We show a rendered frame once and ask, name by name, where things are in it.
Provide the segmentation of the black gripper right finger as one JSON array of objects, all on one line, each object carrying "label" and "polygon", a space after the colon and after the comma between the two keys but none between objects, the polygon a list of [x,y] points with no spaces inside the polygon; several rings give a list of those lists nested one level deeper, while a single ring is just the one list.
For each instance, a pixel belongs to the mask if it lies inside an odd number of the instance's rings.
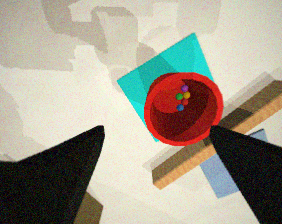
[{"label": "black gripper right finger", "polygon": [[282,147],[212,125],[209,138],[260,224],[282,224]]}]

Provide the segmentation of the red cup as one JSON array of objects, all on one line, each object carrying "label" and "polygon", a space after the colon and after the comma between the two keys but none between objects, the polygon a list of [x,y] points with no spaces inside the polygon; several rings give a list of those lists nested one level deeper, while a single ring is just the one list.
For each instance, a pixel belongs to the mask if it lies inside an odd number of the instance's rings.
[{"label": "red cup", "polygon": [[[187,85],[190,97],[182,111],[176,94]],[[196,72],[174,72],[160,75],[149,87],[144,120],[150,133],[172,146],[187,146],[201,141],[218,125],[224,109],[223,95],[217,84]]]}]

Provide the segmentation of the blue marble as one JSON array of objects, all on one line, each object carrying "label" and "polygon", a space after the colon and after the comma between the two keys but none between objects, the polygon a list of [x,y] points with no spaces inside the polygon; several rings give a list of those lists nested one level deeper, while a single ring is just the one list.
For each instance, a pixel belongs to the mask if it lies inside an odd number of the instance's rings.
[{"label": "blue marble", "polygon": [[184,106],[182,104],[177,105],[177,110],[182,111],[184,109]]}]

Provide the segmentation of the orange flat bar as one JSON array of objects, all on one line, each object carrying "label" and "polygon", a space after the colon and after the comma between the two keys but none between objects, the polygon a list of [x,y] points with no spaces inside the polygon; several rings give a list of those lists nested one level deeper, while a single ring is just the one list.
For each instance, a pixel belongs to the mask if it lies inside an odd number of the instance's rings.
[{"label": "orange flat bar", "polygon": [[[274,79],[254,96],[238,106],[218,126],[245,134],[282,109],[282,80]],[[209,135],[187,145],[152,170],[153,185],[162,190],[217,152]]]}]

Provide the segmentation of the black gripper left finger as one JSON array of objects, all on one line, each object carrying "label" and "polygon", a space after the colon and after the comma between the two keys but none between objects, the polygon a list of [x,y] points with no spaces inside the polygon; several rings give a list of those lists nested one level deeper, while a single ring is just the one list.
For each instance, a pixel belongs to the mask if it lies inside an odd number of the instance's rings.
[{"label": "black gripper left finger", "polygon": [[74,224],[104,139],[98,125],[23,160],[0,160],[2,223]]}]

